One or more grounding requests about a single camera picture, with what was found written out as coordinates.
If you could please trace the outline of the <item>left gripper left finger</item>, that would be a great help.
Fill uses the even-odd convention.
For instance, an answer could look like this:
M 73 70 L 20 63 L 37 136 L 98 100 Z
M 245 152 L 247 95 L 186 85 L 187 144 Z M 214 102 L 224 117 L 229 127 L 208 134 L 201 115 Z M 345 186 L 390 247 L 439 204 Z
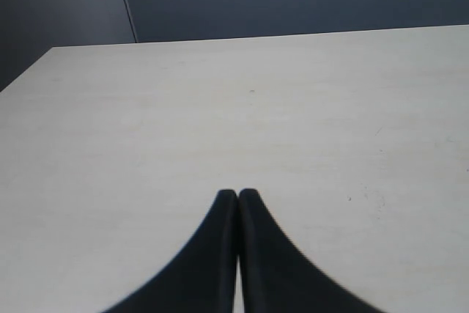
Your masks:
M 232 312 L 237 276 L 238 198 L 220 190 L 179 253 L 108 312 Z

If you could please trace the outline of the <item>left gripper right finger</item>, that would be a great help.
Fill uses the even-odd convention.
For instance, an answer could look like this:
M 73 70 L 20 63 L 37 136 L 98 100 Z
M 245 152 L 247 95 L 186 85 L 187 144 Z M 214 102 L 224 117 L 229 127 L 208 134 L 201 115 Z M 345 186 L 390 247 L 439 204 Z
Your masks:
M 240 272 L 246 312 L 379 312 L 311 263 L 253 188 L 239 193 Z

